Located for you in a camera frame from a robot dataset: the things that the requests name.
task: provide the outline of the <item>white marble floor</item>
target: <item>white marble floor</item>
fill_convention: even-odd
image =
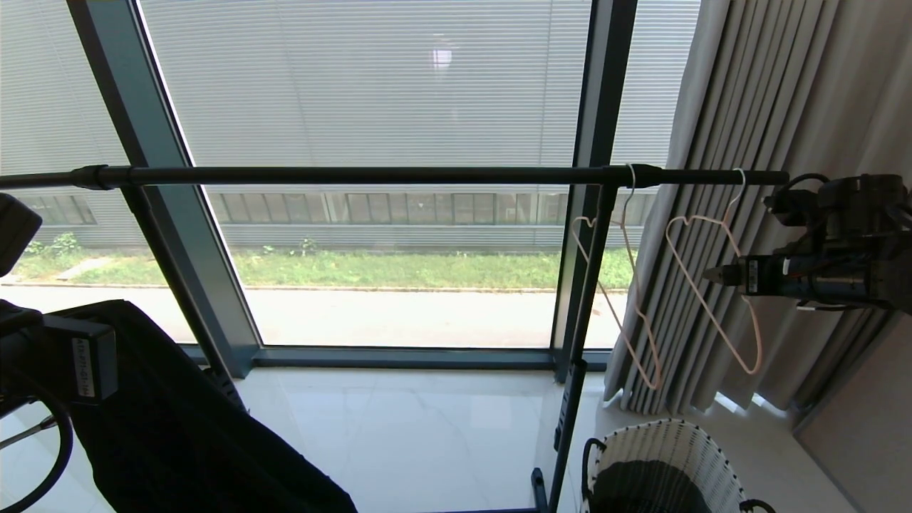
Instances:
[[[240,392],[252,414],[333,477],[363,513],[522,508],[530,474],[551,480],[554,426],[563,389],[548,372],[404,372],[258,369]],[[582,444],[588,436],[644,422],[601,401],[601,374],[586,380],[560,510],[578,510]],[[7,417],[0,437],[44,415]],[[779,511],[852,511],[764,405],[723,404],[691,415],[731,459],[749,495]],[[0,505],[22,497],[57,452],[53,431],[0,452]],[[33,511],[111,509],[77,448],[63,481]]]

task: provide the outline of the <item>gray curtain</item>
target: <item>gray curtain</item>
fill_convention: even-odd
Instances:
[[[831,177],[902,173],[909,124],[899,107],[905,89],[891,86],[907,60],[912,4],[848,0],[705,1],[681,84],[668,167],[785,170],[793,176]],[[883,101],[890,91],[895,101]],[[878,122],[872,122],[880,116]],[[764,362],[748,375],[731,356],[693,297],[665,242],[676,215],[721,217],[738,187],[664,186],[650,215],[637,259],[641,304],[657,334],[663,384],[647,388],[619,339],[606,373],[606,398],[621,394],[622,408],[643,414],[705,410],[723,393],[747,407],[755,393],[787,409],[807,406],[877,334],[877,311],[797,311],[783,298],[754,300],[761,322]],[[731,228],[742,253],[769,253],[801,230],[765,216],[771,189],[745,191]],[[708,223],[671,230],[690,274],[734,258],[722,231]],[[700,293],[752,365],[751,317],[735,290],[699,281]],[[654,379],[648,342],[632,301],[625,327],[636,357]]]

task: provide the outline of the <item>black garment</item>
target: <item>black garment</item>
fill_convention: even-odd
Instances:
[[[592,491],[592,513],[713,513],[693,481],[661,461],[614,463]]]
[[[98,490],[119,513],[354,513],[348,494],[236,407],[140,309],[106,301],[53,315],[109,324],[119,388],[74,405]]]

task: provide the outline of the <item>concrete pavement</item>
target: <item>concrete pavement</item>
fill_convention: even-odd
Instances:
[[[546,293],[253,289],[246,295],[267,344],[374,347],[547,347],[555,301],[554,294]],[[0,285],[0,298],[45,312],[126,299],[176,341],[193,341],[166,288]],[[611,299],[621,319],[626,299]],[[586,347],[613,347],[618,333],[604,298],[597,296]]]

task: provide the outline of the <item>curb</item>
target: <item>curb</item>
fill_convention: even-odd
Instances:
[[[168,288],[166,285],[119,285],[119,284],[99,284],[99,283],[57,283],[53,281],[23,281],[0,283],[3,287],[56,287],[56,288],[149,288],[161,289]],[[481,294],[554,294],[554,288],[427,288],[427,287],[319,287],[307,285],[248,285],[244,286],[247,290],[311,290],[311,291],[336,291],[336,292],[469,292]],[[627,293],[626,288],[608,288],[608,294]]]

